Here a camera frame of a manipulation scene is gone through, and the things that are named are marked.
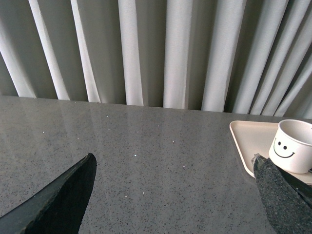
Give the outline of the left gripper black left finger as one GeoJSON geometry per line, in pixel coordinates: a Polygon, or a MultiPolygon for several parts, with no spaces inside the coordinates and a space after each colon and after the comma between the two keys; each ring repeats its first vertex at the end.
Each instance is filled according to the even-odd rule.
{"type": "Polygon", "coordinates": [[[93,190],[97,161],[89,153],[0,218],[2,234],[77,234],[93,190]]]}

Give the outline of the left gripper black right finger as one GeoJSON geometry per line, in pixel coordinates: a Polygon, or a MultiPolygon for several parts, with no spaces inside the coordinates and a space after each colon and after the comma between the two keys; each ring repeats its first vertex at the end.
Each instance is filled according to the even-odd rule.
{"type": "Polygon", "coordinates": [[[253,174],[270,225],[278,234],[312,232],[312,187],[260,154],[252,158],[253,174]]]}

